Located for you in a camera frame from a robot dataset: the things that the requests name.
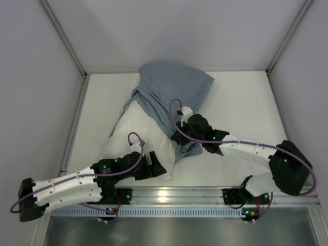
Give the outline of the white pillow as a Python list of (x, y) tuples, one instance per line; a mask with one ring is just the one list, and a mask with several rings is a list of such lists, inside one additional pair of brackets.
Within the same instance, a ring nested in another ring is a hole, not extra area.
[(128, 136), (131, 132), (137, 133), (145, 142), (144, 153), (155, 152), (159, 163), (166, 169), (167, 172), (160, 175), (160, 178), (164, 181), (171, 180), (176, 160), (172, 142), (136, 100), (130, 103), (121, 116), (111, 136), (102, 147), (100, 156), (105, 159), (127, 154), (132, 149), (129, 143), (138, 141), (135, 135)]

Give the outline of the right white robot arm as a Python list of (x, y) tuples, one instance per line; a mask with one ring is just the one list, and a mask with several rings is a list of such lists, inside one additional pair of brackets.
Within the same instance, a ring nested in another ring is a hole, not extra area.
[(238, 157), (267, 168), (260, 175), (249, 175), (241, 184), (244, 196), (258, 197), (281, 191), (292, 196), (302, 195), (311, 174), (312, 165), (288, 140), (267, 145), (238, 138), (227, 131), (213, 129), (200, 114), (177, 111), (181, 120), (176, 123), (172, 140), (182, 147), (201, 144), (211, 154)]

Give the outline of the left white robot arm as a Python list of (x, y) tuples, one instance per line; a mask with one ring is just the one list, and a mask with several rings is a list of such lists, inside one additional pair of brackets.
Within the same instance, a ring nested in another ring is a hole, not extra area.
[(155, 152), (132, 152), (115, 159), (101, 159), (76, 173), (46, 181), (27, 178), (18, 191), (19, 220), (30, 222), (45, 213), (80, 203), (110, 204), (117, 200), (115, 185), (124, 179), (136, 181), (166, 174)]

